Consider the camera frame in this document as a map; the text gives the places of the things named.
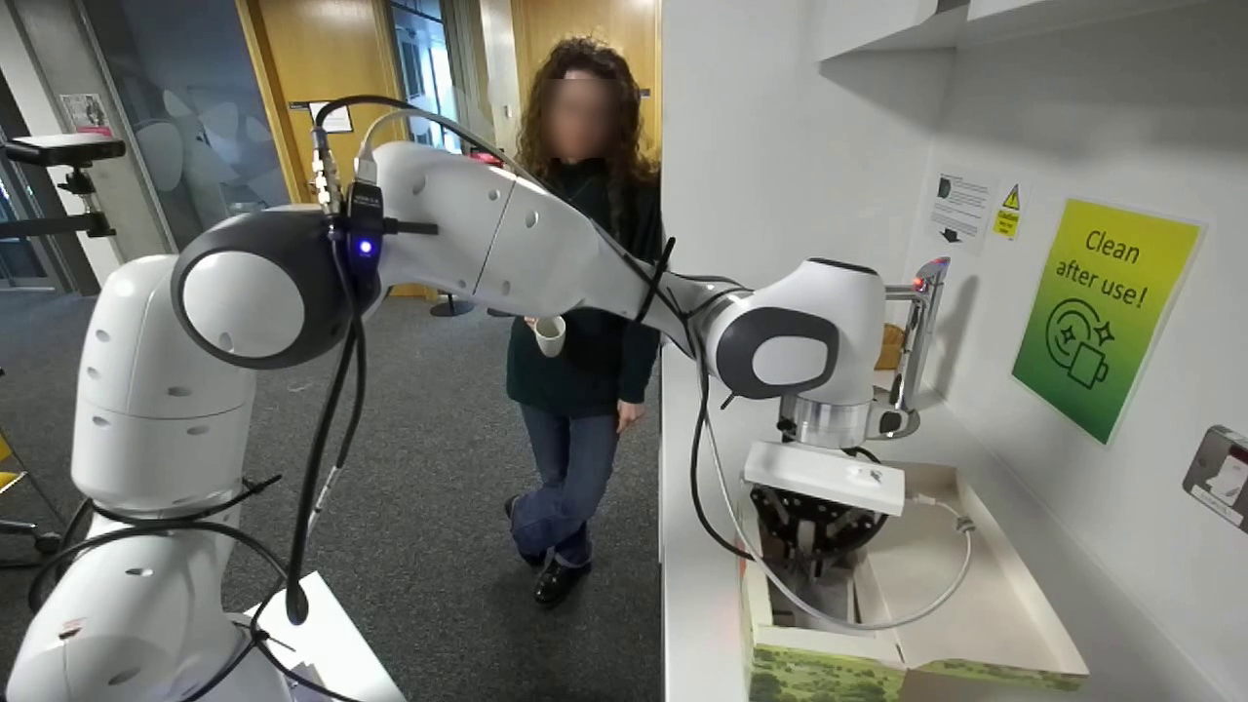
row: person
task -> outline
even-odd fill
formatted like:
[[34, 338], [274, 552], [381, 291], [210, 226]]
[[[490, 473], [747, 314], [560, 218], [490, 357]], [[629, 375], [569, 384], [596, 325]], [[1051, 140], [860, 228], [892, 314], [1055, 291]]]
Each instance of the person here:
[[[518, 165], [557, 200], [589, 213], [629, 253], [654, 262], [664, 250], [660, 172], [638, 156], [638, 87], [629, 61], [591, 37], [560, 37], [538, 75], [619, 79], [619, 156], [542, 161], [538, 83], [518, 135]], [[508, 393], [521, 410], [538, 483], [502, 504], [518, 557], [533, 578], [533, 599], [557, 604], [591, 565], [589, 523], [609, 486], [619, 436], [645, 412], [645, 391], [660, 335], [645, 325], [574, 306], [560, 338], [546, 348], [533, 321], [511, 325]]]

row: white cabinet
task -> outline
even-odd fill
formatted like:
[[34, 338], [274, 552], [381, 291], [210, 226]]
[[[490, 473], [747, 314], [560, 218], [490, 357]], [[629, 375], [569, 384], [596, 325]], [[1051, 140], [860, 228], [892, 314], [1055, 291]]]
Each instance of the white cabinet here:
[[1192, 3], [1228, 0], [814, 0], [811, 52], [820, 61], [882, 52], [957, 52]]

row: dark jacket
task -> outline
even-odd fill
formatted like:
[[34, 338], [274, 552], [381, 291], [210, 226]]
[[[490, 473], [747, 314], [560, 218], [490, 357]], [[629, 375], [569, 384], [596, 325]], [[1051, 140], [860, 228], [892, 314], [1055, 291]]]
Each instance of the dark jacket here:
[[[664, 250], [660, 180], [625, 183], [625, 208], [611, 208], [604, 166], [569, 166], [546, 183], [604, 226], [629, 253], [654, 262]], [[508, 393], [567, 418], [615, 412], [615, 400], [645, 400], [651, 382], [660, 330], [600, 306], [567, 310], [567, 348], [546, 357], [533, 330], [513, 321], [508, 352]]]

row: brown hair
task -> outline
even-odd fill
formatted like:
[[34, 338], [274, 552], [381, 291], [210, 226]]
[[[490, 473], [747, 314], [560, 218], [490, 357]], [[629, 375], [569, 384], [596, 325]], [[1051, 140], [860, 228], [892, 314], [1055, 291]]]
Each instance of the brown hair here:
[[[651, 180], [654, 166], [645, 165], [638, 156], [638, 87], [625, 61], [625, 54], [615, 54], [604, 41], [591, 37], [560, 37], [554, 41], [554, 52], [546, 54], [538, 75], [569, 75], [569, 68], [589, 68], [589, 75], [619, 75], [619, 161], [611, 165], [611, 180]], [[538, 180], [550, 183], [550, 161], [538, 161], [538, 79], [530, 87], [530, 101], [521, 110], [521, 130], [518, 130], [518, 153], [513, 161]]]

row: floor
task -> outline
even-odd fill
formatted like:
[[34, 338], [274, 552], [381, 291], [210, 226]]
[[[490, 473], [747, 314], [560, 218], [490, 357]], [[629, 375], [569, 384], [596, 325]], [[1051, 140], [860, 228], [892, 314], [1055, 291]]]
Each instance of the floor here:
[[[0, 436], [34, 475], [0, 494], [0, 520], [56, 526], [75, 508], [71, 400], [82, 297], [0, 297]], [[414, 702], [634, 702], [664, 698], [660, 629], [660, 377], [648, 419], [619, 445], [596, 520], [596, 569], [554, 611], [530, 599], [530, 569], [511, 552], [502, 494], [533, 475], [502, 393], [508, 325], [489, 310], [430, 314], [385, 299], [372, 325], [372, 396], [344, 481], [310, 535], [327, 578], [394, 683]], [[244, 508], [244, 529], [283, 548], [296, 475], [307, 456], [330, 357], [260, 375], [244, 475], [283, 481]], [[255, 557], [235, 557], [226, 604], [264, 587]], [[28, 622], [28, 578], [0, 572], [0, 676]]]

